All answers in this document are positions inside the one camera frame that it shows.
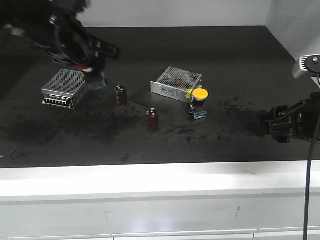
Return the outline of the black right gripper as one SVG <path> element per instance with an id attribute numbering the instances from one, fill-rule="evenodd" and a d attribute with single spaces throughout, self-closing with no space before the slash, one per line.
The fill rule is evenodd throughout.
<path id="1" fill-rule="evenodd" d="M 320 93 L 313 92 L 309 99 L 304 99 L 289 107 L 276 106 L 270 112 L 259 117 L 265 135 L 269 135 L 279 144 L 290 142 L 291 138 L 312 141 L 319 125 Z"/>

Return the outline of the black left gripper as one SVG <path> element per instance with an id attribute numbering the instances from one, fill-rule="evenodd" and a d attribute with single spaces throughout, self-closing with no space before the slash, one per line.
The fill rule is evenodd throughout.
<path id="1" fill-rule="evenodd" d="M 106 59 L 117 60 L 120 49 L 90 34 L 77 15 L 91 5 L 89 0 L 2 0 L 0 25 L 30 41 L 58 64 L 75 66 L 85 75 L 98 75 Z"/>

